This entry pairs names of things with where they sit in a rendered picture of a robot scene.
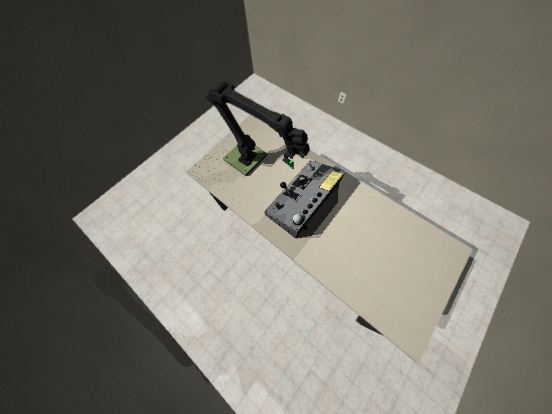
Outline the light grey control panel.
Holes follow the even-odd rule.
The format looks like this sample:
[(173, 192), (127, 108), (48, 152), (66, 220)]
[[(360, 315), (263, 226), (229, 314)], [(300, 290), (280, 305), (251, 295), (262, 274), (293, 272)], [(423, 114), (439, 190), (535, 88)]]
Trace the light grey control panel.
[(264, 211), (295, 239), (339, 185), (346, 171), (309, 161)]

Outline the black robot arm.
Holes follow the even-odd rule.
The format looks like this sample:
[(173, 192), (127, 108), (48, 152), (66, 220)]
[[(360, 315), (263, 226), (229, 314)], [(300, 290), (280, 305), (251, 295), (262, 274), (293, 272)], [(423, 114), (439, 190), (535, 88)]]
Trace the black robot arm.
[(251, 139), (249, 135), (245, 135), (243, 133), (242, 129), (240, 128), (239, 124), (237, 123), (226, 103), (230, 103), (238, 107), (239, 109), (247, 112), (248, 114), (256, 117), (257, 119), (265, 122), (272, 129), (274, 129), (274, 131), (278, 132), (279, 136), (283, 137), (286, 145), (293, 144), (292, 146), (287, 146), (290, 154), (295, 155), (297, 152), (299, 152), (303, 156), (306, 156), (309, 153), (310, 147), (309, 143), (307, 143), (307, 133), (305, 133), (304, 130), (293, 128), (292, 120), (290, 117), (284, 114), (279, 114), (278, 112), (271, 111), (263, 107), (262, 105), (252, 101), (251, 99), (241, 95), (240, 93), (235, 91), (234, 85), (227, 82), (226, 80), (221, 80), (220, 82), (218, 82), (218, 84), (210, 90), (206, 98), (217, 108), (220, 115), (235, 136), (238, 143), (238, 151), (241, 153), (241, 157), (238, 160), (244, 165), (248, 166), (251, 161), (257, 156), (257, 154), (252, 151), (256, 149), (256, 143), (253, 139)]

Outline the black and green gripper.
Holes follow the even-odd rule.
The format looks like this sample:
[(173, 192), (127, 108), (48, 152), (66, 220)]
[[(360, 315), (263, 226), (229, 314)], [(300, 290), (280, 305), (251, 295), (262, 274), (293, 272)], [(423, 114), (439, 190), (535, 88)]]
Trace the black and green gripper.
[[(286, 145), (286, 144), (285, 144), (285, 145)], [(286, 145), (286, 147), (287, 147), (287, 146), (292, 146), (292, 145), (293, 145), (293, 144), (291, 144), (291, 145)], [(299, 155), (300, 153), (297, 152), (296, 154)], [(296, 154), (295, 154), (295, 155), (296, 155)], [(287, 151), (284, 153), (284, 158), (282, 159), (283, 162), (285, 162), (287, 165), (289, 165), (292, 169), (294, 169), (294, 161), (291, 161), (290, 159), (293, 159), (293, 157), (294, 157), (295, 155), (290, 154), (289, 151), (288, 151), (288, 148), (287, 148)], [(304, 158), (303, 155), (300, 154), (300, 156), (301, 156), (301, 158)], [(290, 157), (290, 159), (288, 159), (288, 157)], [(290, 164), (291, 164), (291, 165), (290, 165)]]

